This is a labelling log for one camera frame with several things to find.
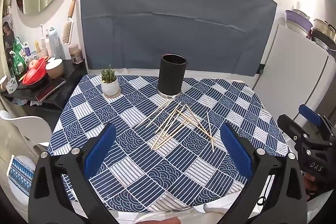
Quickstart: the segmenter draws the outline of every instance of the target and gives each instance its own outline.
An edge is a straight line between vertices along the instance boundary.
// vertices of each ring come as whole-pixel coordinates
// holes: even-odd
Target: red apple
[[[36,69],[30,69],[27,72],[26,78],[29,80],[31,77],[33,77],[33,75],[36,73]]]
[[[30,61],[28,68],[29,68],[29,70],[31,70],[31,69],[38,69],[39,66],[40,66],[40,62],[37,61],[36,59],[34,59],[33,61]]]

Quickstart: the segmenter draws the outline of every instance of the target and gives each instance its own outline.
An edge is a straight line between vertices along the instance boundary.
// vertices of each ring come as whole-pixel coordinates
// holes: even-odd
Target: potted succulent
[[[120,91],[118,78],[111,65],[108,69],[101,70],[101,89],[107,97],[115,96]]]

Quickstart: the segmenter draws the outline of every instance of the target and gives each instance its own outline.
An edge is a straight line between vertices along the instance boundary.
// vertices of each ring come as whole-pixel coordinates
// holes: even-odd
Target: gray backdrop
[[[273,24],[273,0],[81,0],[89,69],[157,69],[164,53],[187,69],[253,76]]]

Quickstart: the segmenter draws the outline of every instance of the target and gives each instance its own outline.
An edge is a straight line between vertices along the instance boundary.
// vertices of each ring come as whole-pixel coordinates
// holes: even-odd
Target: screw
[[[44,151],[41,153],[41,158],[44,159],[48,156],[48,152]]]
[[[78,147],[73,148],[73,149],[71,150],[71,154],[73,154],[73,155],[77,155],[79,152],[80,152],[80,149],[79,149]]]
[[[258,148],[257,149],[257,153],[259,154],[259,155],[265,155],[265,150],[264,149],[262,149],[262,148]]]
[[[288,157],[291,159],[291,160],[294,160],[295,159],[295,155],[293,153],[288,153]]]

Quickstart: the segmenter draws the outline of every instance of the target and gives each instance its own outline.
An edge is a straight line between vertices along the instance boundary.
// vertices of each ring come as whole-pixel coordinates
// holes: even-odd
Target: wooden stick
[[[152,116],[155,112],[157,112],[161,107],[163,107],[163,105],[165,103],[167,103],[168,99],[162,104],[160,105],[157,109],[155,109],[149,116],[147,116],[145,119],[143,119],[140,123],[137,124],[137,126],[135,128],[137,128],[139,125],[143,124],[150,116]]]
[[[155,119],[162,113],[162,111],[164,111],[165,108],[169,106],[170,102],[171,102],[171,101],[168,101],[168,104],[166,104],[165,107],[164,107],[163,109],[161,109],[161,111],[160,111],[160,112],[153,118],[153,120],[151,120],[151,121],[146,125],[145,128],[149,127],[149,125],[150,125],[152,122],[154,122],[154,120],[155,120]]]
[[[192,112],[192,110],[190,109],[190,107],[188,105],[186,105],[187,108],[189,109],[189,111],[191,112],[191,114],[193,115],[194,119],[199,123],[199,125],[201,126],[201,128],[204,129],[204,131],[206,131],[206,129],[204,128],[204,126],[201,124],[201,122],[196,118],[195,114]]]
[[[180,117],[181,115],[180,114],[178,114],[176,117],[175,117],[175,119],[171,122],[171,124],[169,125],[169,127],[167,128],[167,130],[165,131],[165,128],[162,130],[163,131],[163,135],[162,135],[162,137],[164,137],[167,133],[168,133],[168,131],[169,131],[169,129],[171,128],[171,126],[174,124],[174,122],[176,122],[176,120]]]
[[[208,123],[209,123],[210,136],[212,136],[211,125],[210,125],[210,120],[209,120],[209,114],[208,114],[208,112],[207,112],[207,117],[208,117]],[[213,152],[215,152],[215,149],[213,148],[213,140],[211,140],[211,146],[212,146],[212,153],[213,153]]]
[[[160,125],[160,127],[154,132],[154,134],[156,134],[160,130],[160,128],[165,124],[165,122],[167,122],[168,119],[170,121],[171,117],[175,114],[176,108],[178,108],[180,104],[181,102],[179,102],[179,104],[173,109],[173,111],[168,115],[168,117],[164,120],[164,122]]]
[[[185,122],[187,121],[187,119],[185,119],[183,121],[183,123],[181,123],[177,128],[175,128],[174,131],[176,131],[178,128],[180,128]],[[172,135],[169,135],[167,136],[167,138],[165,138],[160,144],[158,147],[155,147],[154,150],[158,150],[161,146],[163,146],[164,144],[166,144],[167,142],[169,142],[177,133],[179,133],[182,129],[184,129],[188,124],[190,123],[190,121],[188,121],[180,130],[178,130],[177,132],[175,132],[174,134]]]
[[[196,126],[199,130],[201,130],[202,132],[204,132],[210,139],[214,140],[214,138],[212,138],[208,132],[206,132],[206,130],[203,130],[202,128],[200,128],[197,124],[195,124],[193,121],[191,121],[186,115],[184,115],[181,111],[179,111],[178,109],[176,110],[178,113],[180,113],[184,118],[186,118],[188,121],[190,121],[191,124],[193,124],[194,126]]]
[[[168,120],[168,122],[167,122],[167,124],[165,125],[164,128],[166,128],[166,126],[169,124],[171,118],[174,116],[174,114],[175,114],[175,112],[176,112],[176,109],[179,107],[180,104],[181,104],[181,102],[179,102],[179,104],[174,108],[173,112],[169,114],[169,116],[167,117],[167,119],[169,118],[169,120]],[[164,132],[164,129],[161,131],[160,135],[157,137],[156,141],[153,143],[151,149],[154,148],[154,146],[156,145],[157,141],[161,138],[163,132]]]

